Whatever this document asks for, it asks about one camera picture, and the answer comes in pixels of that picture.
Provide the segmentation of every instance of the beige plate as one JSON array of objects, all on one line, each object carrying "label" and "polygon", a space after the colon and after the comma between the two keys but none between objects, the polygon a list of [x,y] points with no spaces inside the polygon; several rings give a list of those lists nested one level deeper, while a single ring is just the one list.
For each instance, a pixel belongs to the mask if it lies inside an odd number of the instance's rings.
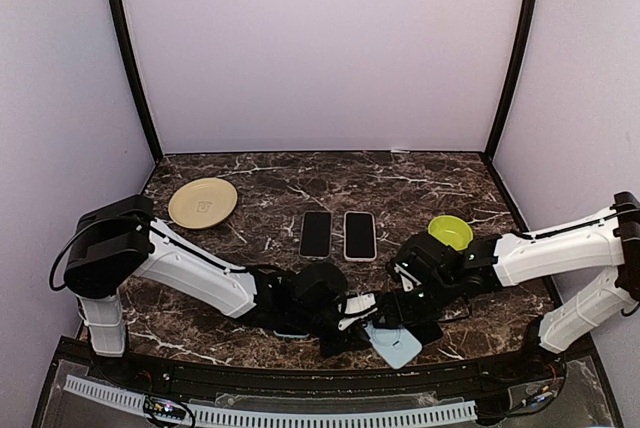
[{"label": "beige plate", "polygon": [[231,214],[238,192],[220,178],[202,178],[187,183],[169,201],[169,216],[183,228],[202,230],[215,226]]}]

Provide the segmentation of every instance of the table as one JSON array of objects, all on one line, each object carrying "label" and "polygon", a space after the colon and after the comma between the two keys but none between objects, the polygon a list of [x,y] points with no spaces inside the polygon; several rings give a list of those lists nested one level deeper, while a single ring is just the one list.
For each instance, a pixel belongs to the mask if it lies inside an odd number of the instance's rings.
[{"label": "table", "polygon": [[[352,291],[388,290],[397,285],[385,263],[429,221],[451,214],[468,221],[474,236],[515,227],[504,200],[475,153],[235,153],[167,156],[144,194],[155,214],[169,220],[167,206],[182,185],[219,177],[238,190],[238,206],[221,225],[202,231],[169,226],[196,245],[237,264],[268,263],[300,270],[302,216],[309,210],[333,213],[330,260]],[[378,258],[348,263],[342,256],[346,211],[376,219]],[[316,339],[287,341],[265,330],[243,327],[214,308],[161,284],[137,278],[120,288],[130,348],[173,360],[245,368],[336,370],[377,369],[385,362],[373,349],[320,356]],[[527,323],[553,309],[541,280],[532,280],[473,301],[467,320],[442,325],[444,337],[427,347],[412,366],[469,360],[515,351]],[[454,306],[447,317],[463,314]]]}]

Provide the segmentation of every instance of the white cable tray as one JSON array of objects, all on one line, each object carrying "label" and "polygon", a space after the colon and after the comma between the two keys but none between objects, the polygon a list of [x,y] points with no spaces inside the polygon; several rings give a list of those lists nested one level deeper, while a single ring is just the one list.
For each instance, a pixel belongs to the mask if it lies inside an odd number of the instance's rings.
[{"label": "white cable tray", "polygon": [[[139,393],[72,375],[67,376],[64,390],[120,411],[145,416],[142,411],[145,396]],[[338,415],[266,413],[215,408],[197,403],[186,403],[186,405],[196,417],[196,426],[215,428],[417,428],[444,426],[477,419],[476,404],[473,401],[411,410]],[[177,423],[169,417],[157,415],[157,418]],[[190,421],[187,415],[181,424],[189,426]]]}]

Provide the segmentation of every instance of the vertical black pole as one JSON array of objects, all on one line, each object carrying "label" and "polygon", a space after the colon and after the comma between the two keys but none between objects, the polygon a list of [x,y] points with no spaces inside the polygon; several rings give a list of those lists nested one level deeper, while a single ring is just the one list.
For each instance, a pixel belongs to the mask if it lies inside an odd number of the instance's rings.
[{"label": "vertical black pole", "polygon": [[493,160],[493,157],[496,154],[500,138],[502,137],[502,132],[504,131],[504,125],[507,122],[509,108],[513,101],[513,94],[516,91],[518,76],[520,75],[522,60],[524,59],[527,39],[529,38],[529,30],[531,28],[531,20],[533,19],[533,9],[535,4],[536,0],[522,0],[520,18],[518,19],[518,27],[516,29],[516,37],[513,42],[513,50],[511,51],[511,59],[509,60],[507,76],[504,80],[502,95],[500,96],[498,110],[496,111],[493,126],[491,127],[489,141],[487,142],[487,146],[484,150],[484,154],[489,158],[489,160]]},{"label": "vertical black pole", "polygon": [[157,163],[162,159],[162,148],[156,129],[153,126],[153,120],[151,119],[147,99],[144,96],[144,90],[142,89],[138,65],[133,55],[133,46],[131,44],[131,37],[129,36],[129,29],[127,28],[127,19],[124,15],[124,6],[122,0],[109,0],[109,5],[111,6],[113,26],[116,30],[116,37],[118,38],[118,45],[120,46],[120,55],[122,56],[124,69],[127,73],[127,79],[129,80],[133,101],[138,111],[138,117],[140,118],[144,135],[147,138],[147,144]]}]

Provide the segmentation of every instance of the light blue object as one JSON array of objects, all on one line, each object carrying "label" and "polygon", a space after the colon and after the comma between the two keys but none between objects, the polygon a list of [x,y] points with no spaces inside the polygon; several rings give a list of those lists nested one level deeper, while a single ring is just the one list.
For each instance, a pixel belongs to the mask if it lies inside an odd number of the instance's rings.
[{"label": "light blue object", "polygon": [[367,323],[364,329],[373,349],[394,370],[402,368],[422,351],[422,343],[404,327],[388,330],[374,328],[371,323]]}]

